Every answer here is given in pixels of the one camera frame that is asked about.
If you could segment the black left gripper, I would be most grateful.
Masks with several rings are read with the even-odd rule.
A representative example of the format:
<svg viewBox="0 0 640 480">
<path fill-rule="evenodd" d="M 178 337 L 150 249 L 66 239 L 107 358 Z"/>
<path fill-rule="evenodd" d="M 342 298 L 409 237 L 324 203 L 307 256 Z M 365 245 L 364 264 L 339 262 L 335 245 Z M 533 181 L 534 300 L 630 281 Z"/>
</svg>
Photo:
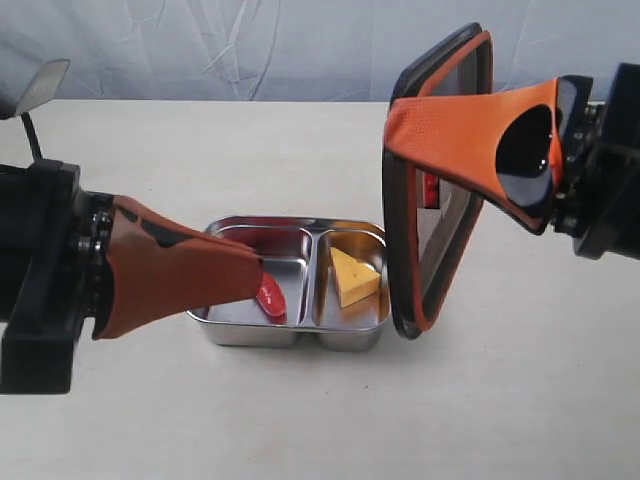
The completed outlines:
<svg viewBox="0 0 640 480">
<path fill-rule="evenodd" d="M 262 275 L 252 248 L 131 197 L 86 191 L 76 165 L 4 165 L 1 392 L 68 393 L 88 317 L 93 339 L 115 339 L 182 311 L 251 299 Z"/>
</svg>

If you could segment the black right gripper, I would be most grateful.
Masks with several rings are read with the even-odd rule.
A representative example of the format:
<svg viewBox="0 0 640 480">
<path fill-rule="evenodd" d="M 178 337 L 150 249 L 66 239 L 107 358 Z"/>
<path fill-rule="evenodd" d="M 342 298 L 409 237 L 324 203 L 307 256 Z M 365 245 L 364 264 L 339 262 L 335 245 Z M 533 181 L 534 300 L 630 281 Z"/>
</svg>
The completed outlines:
<svg viewBox="0 0 640 480">
<path fill-rule="evenodd" d="M 577 256 L 637 260 L 639 66 L 619 64 L 602 103 L 590 100 L 592 86 L 591 77 L 565 75 L 498 93 L 395 100 L 383 136 L 387 231 L 408 227 L 413 175 L 422 170 L 531 234 L 552 217 Z"/>
</svg>

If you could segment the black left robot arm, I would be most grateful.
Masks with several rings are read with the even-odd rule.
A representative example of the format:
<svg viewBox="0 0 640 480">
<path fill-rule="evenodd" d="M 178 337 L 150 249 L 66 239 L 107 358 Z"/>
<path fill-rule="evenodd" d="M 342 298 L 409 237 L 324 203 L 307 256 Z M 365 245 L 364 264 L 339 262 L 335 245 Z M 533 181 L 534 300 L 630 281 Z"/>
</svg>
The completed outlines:
<svg viewBox="0 0 640 480">
<path fill-rule="evenodd" d="M 96 340 L 250 299 L 261 258 L 123 195 L 86 191 L 77 166 L 1 169 L 1 390 L 65 394 L 84 322 Z"/>
</svg>

